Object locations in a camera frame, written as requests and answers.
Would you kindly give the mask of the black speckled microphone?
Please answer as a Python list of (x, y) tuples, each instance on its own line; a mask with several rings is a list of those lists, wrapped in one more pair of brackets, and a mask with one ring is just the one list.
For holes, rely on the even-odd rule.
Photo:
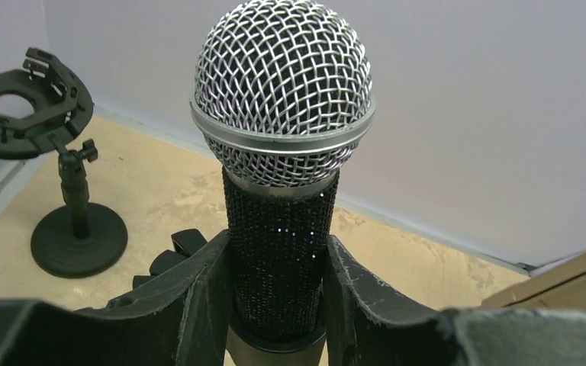
[(208, 32), (190, 105), (223, 167), (237, 319), (310, 335), (340, 169), (375, 113), (365, 45), (316, 1), (244, 2)]

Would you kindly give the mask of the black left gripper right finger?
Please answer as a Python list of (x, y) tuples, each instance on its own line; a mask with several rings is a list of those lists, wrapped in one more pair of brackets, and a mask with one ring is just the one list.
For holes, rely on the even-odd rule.
[(324, 306), (331, 365), (586, 365), (586, 311), (435, 310), (373, 274), (335, 236)]

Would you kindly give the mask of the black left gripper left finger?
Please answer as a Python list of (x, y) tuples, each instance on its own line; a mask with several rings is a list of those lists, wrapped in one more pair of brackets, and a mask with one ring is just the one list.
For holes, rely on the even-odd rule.
[(221, 365), (228, 233), (101, 309), (0, 299), (0, 365)]

